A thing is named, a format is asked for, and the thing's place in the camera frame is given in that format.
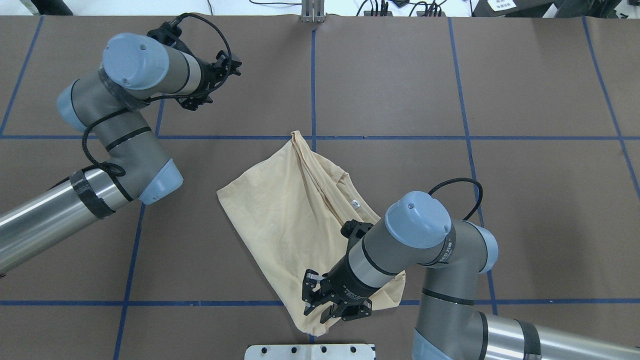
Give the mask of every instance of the gray robot arm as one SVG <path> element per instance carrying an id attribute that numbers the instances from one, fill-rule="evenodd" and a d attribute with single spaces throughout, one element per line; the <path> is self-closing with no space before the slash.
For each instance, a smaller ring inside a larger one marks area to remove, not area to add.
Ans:
<path id="1" fill-rule="evenodd" d="M 426 266 L 413 341 L 414 360 L 630 360 L 640 349 L 474 311 L 478 274 L 498 258 L 486 229 L 451 220 L 428 194 L 411 192 L 376 225 L 348 222 L 347 254 L 322 276 L 307 270 L 302 298 L 308 315 L 354 320 L 371 314 L 369 297 L 413 263 Z"/>
<path id="2" fill-rule="evenodd" d="M 180 187 L 178 168 L 139 110 L 156 93 L 181 95 L 175 97 L 182 107 L 195 110 L 211 102 L 209 93 L 230 74 L 239 75 L 241 65 L 223 51 L 216 63 L 193 56 L 178 39 L 177 25 L 186 16 L 198 17 L 183 14 L 148 36 L 114 36 L 102 65 L 60 94 L 58 109 L 65 121 L 85 135 L 94 132 L 110 159 L 74 172 L 0 217 L 0 274 L 134 199 L 153 204 Z"/>

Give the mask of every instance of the folded cloth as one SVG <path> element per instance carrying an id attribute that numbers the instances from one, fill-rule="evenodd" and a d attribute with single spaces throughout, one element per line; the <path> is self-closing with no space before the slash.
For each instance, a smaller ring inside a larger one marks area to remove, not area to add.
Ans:
<path id="1" fill-rule="evenodd" d="M 349 174 L 312 152 L 295 131 L 269 159 L 218 190 L 218 199 L 296 327 L 314 336 L 326 333 L 339 319 L 320 323 L 331 302 L 303 315 L 305 270 L 323 274 L 345 255 L 347 239 L 340 234 L 345 222 L 380 220 Z M 371 297 L 373 309 L 398 306 L 404 282 L 401 272 L 378 290 Z"/>

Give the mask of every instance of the white floor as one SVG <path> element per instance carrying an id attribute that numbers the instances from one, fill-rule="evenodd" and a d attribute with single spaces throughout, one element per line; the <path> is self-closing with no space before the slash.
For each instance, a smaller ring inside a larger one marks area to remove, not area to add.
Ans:
<path id="1" fill-rule="evenodd" d="M 256 0 L 258 2 L 283 1 L 297 3 L 299 0 Z M 470 0 L 447 0 L 442 10 L 452 17 L 470 16 Z M 214 15 L 280 15 L 286 13 L 299 14 L 300 6 L 291 5 L 256 5 L 249 0 L 65 0 L 67 6 L 76 15 L 175 15 L 183 12 L 198 12 Z M 362 2 L 360 0 L 325 0 L 324 8 L 327 13 L 342 16 L 354 16 Z M 413 5 L 406 5 L 399 9 L 393 3 L 389 10 L 394 16 L 407 16 Z M 627 0 L 616 7 L 618 13 L 629 15 L 630 18 L 640 18 L 640 6 L 631 6 Z M 370 10 L 366 4 L 364 10 Z M 1 0 L 0 15 L 31 15 L 19 0 Z"/>

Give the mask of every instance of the blue joint cap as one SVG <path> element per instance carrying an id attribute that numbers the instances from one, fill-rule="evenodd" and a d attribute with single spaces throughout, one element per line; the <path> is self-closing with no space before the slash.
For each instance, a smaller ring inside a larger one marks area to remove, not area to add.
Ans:
<path id="1" fill-rule="evenodd" d="M 86 126 L 84 126 L 84 124 L 76 115 L 76 111 L 74 110 L 74 103 L 71 99 L 71 91 L 73 91 L 76 81 L 69 85 L 58 96 L 58 112 L 60 113 L 60 116 L 62 116 L 62 119 L 64 121 L 68 122 L 69 125 L 71 125 L 74 129 L 80 131 L 81 133 L 84 133 L 84 130 L 86 130 Z"/>
<path id="2" fill-rule="evenodd" d="M 173 163 L 173 159 L 169 159 L 151 180 L 151 183 L 147 185 L 139 199 L 145 205 L 151 205 L 179 188 L 182 185 L 182 180 L 180 170 Z"/>
<path id="3" fill-rule="evenodd" d="M 486 245 L 486 264 L 484 265 L 484 268 L 480 270 L 480 274 L 484 274 L 491 270 L 495 265 L 495 262 L 498 261 L 498 241 L 495 239 L 495 236 L 491 231 L 484 227 L 475 225 L 472 222 L 465 222 L 473 225 L 478 230 L 484 240 L 484 244 Z"/>
<path id="4" fill-rule="evenodd" d="M 452 360 L 447 354 L 433 346 L 429 340 L 420 335 L 418 330 L 413 330 L 413 360 Z"/>
<path id="5" fill-rule="evenodd" d="M 389 233 L 401 243 L 428 249 L 451 231 L 451 217 L 440 201 L 424 192 L 410 192 L 385 213 Z"/>
<path id="6" fill-rule="evenodd" d="M 169 71 L 169 54 L 150 37 L 117 34 L 102 52 L 104 71 L 116 84 L 131 90 L 156 86 Z"/>

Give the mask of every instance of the silver metal tube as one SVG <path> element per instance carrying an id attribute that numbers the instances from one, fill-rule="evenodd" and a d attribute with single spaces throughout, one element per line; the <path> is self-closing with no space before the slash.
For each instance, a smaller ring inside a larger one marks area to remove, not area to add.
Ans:
<path id="1" fill-rule="evenodd" d="M 85 173 L 96 195 L 113 210 L 128 201 L 103 171 Z M 0 217 L 0 274 L 47 250 L 98 220 L 69 181 Z"/>
<path id="2" fill-rule="evenodd" d="M 524 336 L 516 320 L 486 315 L 488 344 L 485 359 L 521 360 Z M 544 360 L 640 360 L 640 349 L 536 326 Z"/>

